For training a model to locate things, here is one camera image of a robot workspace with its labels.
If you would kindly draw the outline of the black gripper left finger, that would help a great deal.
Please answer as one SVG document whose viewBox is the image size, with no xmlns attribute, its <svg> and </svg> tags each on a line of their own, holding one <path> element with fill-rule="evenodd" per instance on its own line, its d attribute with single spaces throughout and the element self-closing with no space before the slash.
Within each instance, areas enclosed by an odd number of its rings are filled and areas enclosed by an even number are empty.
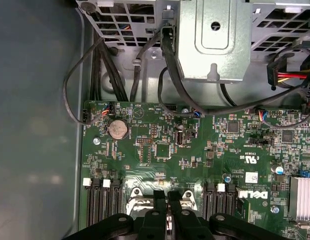
<svg viewBox="0 0 310 240">
<path fill-rule="evenodd" d="M 153 192 L 154 208 L 144 217 L 133 219 L 114 214 L 70 236 L 67 240 L 164 240 L 166 235 L 166 200 L 162 190 Z"/>
</svg>

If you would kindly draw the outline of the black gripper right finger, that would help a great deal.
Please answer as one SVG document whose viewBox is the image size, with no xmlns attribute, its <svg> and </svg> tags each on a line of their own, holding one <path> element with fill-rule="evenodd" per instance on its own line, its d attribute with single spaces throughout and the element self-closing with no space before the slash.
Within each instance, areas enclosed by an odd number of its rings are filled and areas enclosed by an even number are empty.
<svg viewBox="0 0 310 240">
<path fill-rule="evenodd" d="M 225 213 L 208 220 L 182 209 L 178 191 L 168 192 L 168 203 L 175 224 L 176 240 L 284 240 L 285 237 Z"/>
</svg>

